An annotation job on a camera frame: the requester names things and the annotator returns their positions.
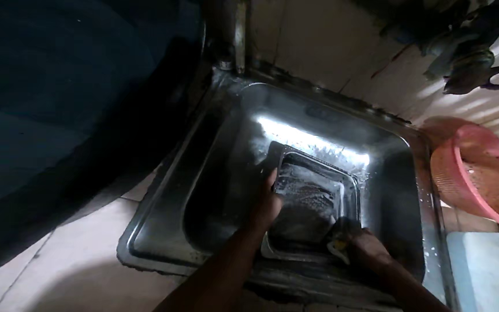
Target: sink basin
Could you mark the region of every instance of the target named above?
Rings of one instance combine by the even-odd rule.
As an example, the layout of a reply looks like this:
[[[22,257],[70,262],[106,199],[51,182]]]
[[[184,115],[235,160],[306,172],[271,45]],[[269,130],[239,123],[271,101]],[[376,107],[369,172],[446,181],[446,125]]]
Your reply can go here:
[[[242,79],[215,70],[192,129],[159,168],[122,236],[119,259],[139,269],[192,273],[244,222],[283,144],[350,174],[358,187],[353,218],[445,301],[440,208],[419,133],[359,101],[257,71]],[[374,280],[341,262],[258,255],[250,282],[335,304],[392,302]]]

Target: pink plastic colander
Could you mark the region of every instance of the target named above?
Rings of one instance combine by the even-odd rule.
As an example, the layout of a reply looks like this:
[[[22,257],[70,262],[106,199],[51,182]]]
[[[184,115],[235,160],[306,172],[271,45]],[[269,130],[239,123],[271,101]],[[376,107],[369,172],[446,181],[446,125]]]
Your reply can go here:
[[[442,200],[499,223],[499,139],[463,125],[433,153],[430,167]]]

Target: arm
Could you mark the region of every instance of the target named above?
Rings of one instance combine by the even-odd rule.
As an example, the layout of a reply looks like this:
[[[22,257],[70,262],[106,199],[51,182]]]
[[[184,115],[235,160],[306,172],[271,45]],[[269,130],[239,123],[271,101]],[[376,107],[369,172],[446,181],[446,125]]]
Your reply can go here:
[[[394,260],[368,229],[363,229],[352,238],[351,247],[354,256],[378,274],[405,312],[451,311]]]
[[[154,312],[230,310],[250,276],[265,232],[281,210],[281,198],[271,192],[276,175],[275,169],[264,183],[260,202],[253,208],[248,222]]]

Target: person's right hand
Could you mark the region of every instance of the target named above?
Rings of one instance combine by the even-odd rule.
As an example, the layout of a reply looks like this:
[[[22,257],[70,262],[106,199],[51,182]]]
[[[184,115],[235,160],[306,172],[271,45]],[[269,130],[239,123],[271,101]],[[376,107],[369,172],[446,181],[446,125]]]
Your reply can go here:
[[[251,210],[247,223],[253,231],[265,233],[282,209],[282,198],[271,189],[276,178],[277,170],[274,169],[261,186],[259,201]]]
[[[352,233],[348,251],[362,266],[376,273],[394,260],[384,245],[367,228]]]

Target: person's left hand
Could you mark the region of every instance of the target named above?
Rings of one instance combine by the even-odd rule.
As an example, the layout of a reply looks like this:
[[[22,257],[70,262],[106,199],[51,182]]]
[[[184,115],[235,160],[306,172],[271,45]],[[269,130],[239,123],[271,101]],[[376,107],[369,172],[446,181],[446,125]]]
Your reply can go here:
[[[267,231],[282,209],[282,198],[271,190],[276,178],[275,168],[262,184],[260,200],[249,214],[247,225],[255,231]]]

